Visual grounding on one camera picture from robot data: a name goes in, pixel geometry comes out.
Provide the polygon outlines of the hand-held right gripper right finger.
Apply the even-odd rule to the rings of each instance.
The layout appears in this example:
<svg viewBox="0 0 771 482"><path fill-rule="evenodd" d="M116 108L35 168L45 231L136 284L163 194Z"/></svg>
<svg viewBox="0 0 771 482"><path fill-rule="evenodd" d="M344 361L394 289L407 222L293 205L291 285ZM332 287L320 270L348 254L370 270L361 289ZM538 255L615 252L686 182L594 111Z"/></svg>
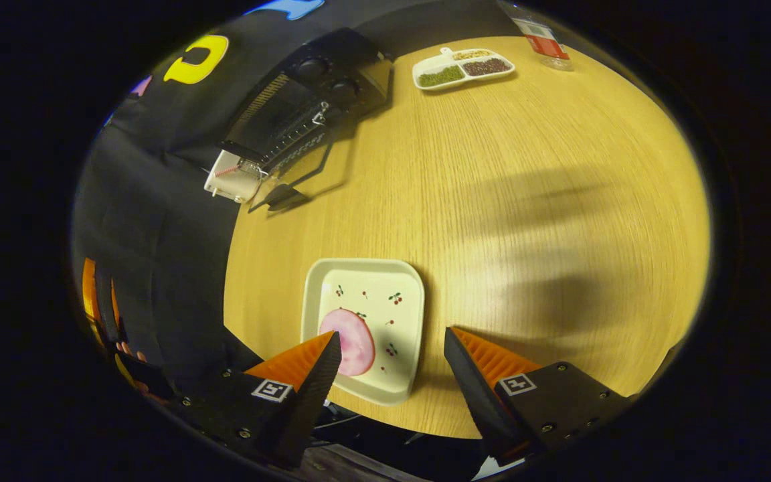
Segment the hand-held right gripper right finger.
<svg viewBox="0 0 771 482"><path fill-rule="evenodd" d="M444 356L484 448L502 465L569 447L630 406L575 364L540 366L458 327L447 327Z"/></svg>

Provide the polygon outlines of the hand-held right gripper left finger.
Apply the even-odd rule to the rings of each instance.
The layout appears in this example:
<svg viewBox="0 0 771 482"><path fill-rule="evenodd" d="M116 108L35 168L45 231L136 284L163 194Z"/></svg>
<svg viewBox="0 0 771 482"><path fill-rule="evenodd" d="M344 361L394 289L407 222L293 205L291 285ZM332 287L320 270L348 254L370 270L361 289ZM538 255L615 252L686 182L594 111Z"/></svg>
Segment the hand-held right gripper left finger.
<svg viewBox="0 0 771 482"><path fill-rule="evenodd" d="M202 378L175 398L175 415L252 463L297 469L342 360L328 331L247 370Z"/></svg>

